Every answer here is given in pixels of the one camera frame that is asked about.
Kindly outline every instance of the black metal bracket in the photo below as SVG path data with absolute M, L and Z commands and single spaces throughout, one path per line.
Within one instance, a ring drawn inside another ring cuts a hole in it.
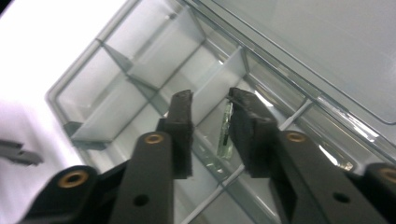
M 254 94 L 231 88 L 228 98 L 233 102 L 233 143 L 252 177 L 271 178 L 283 223 L 395 223 L 395 166 L 369 166 L 366 175 L 351 180 L 308 136 L 280 132 Z
M 34 152 L 22 150 L 23 144 L 0 140 L 0 157 L 23 165 L 38 165 L 43 162 Z
M 175 94 L 161 131 L 141 135 L 128 161 L 102 175 L 89 166 L 61 171 L 21 223 L 173 224 L 173 180 L 191 175 L 191 100 L 190 91 Z

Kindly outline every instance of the small metal part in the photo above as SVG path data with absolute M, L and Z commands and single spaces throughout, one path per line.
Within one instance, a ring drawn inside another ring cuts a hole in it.
M 233 156 L 233 141 L 231 141 L 229 128 L 233 113 L 233 103 L 227 102 L 222 120 L 217 156 L 229 160 Z
M 58 181 L 58 186 L 63 189 L 71 189 L 85 183 L 87 179 L 87 172 L 83 170 L 76 170 L 64 175 Z
M 291 142 L 301 143 L 305 141 L 305 137 L 299 133 L 288 133 L 287 138 Z
M 0 140 L 0 157 L 24 165 L 38 165 L 43 162 L 36 153 L 21 150 L 22 146 L 22 143 Z
M 163 136 L 160 134 L 152 134 L 145 138 L 145 142 L 148 144 L 161 143 L 162 140 L 163 140 Z
M 396 184 L 396 170 L 390 168 L 382 168 L 379 173 L 388 181 Z

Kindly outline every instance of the white surface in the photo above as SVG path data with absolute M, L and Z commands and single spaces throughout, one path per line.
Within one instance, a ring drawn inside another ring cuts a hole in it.
M 15 1 L 0 19 L 0 138 L 23 142 L 44 163 L 0 159 L 0 223 L 21 218 L 48 179 L 80 163 L 45 102 L 50 86 L 124 0 Z

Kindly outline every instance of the black plastic part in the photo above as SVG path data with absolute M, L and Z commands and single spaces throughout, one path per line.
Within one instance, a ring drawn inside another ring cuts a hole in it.
M 171 224 L 173 199 L 171 137 L 143 134 L 127 163 L 109 223 Z
M 191 91 L 181 91 L 173 95 L 167 118 L 160 119 L 157 126 L 157 131 L 168 133 L 172 137 L 174 179 L 186 179 L 192 175 L 191 103 Z
M 268 153 L 278 133 L 277 121 L 260 99 L 249 91 L 230 88 L 233 103 L 229 134 L 252 177 L 268 177 Z
M 90 209 L 97 181 L 96 171 L 89 166 L 73 166 L 61 171 L 40 192 L 21 223 L 82 222 L 82 214 Z
M 358 184 L 361 192 L 389 223 L 396 223 L 396 166 L 370 164 Z
M 281 132 L 273 153 L 272 190 L 284 223 L 387 223 L 308 136 Z

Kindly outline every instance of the screw hole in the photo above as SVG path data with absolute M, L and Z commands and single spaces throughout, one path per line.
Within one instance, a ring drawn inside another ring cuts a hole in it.
M 82 178 L 81 175 L 75 174 L 75 175 L 71 175 L 66 179 L 66 182 L 71 184 L 74 182 L 78 182 L 80 179 Z
M 149 202 L 149 197 L 146 194 L 138 195 L 134 198 L 134 205 L 141 207 Z
M 145 138 L 146 143 L 148 144 L 157 144 L 163 140 L 163 136 L 159 134 L 151 134 Z
M 288 133 L 287 138 L 291 141 L 291 142 L 303 142 L 305 141 L 305 137 L 300 134 L 300 133 Z
M 88 179 L 88 174 L 82 170 L 72 171 L 64 175 L 58 182 L 58 186 L 69 189 L 83 184 Z
M 335 192 L 333 195 L 334 199 L 340 203 L 350 203 L 350 199 L 343 193 Z

